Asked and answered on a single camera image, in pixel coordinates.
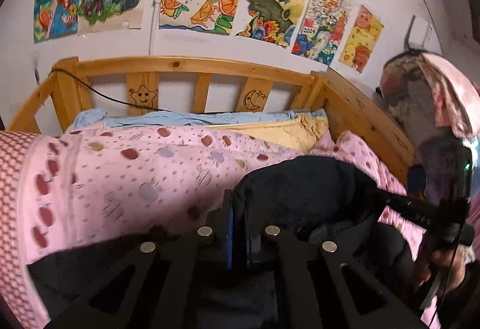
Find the right hand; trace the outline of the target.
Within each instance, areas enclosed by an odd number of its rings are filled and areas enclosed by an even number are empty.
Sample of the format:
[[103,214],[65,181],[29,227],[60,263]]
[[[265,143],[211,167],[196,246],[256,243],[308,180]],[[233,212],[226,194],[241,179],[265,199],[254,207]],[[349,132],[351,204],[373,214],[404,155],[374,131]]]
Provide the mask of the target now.
[[466,264],[459,248],[434,252],[422,248],[416,258],[412,275],[415,287],[418,288],[430,279],[433,266],[445,273],[437,292],[438,295],[455,290],[465,279]]

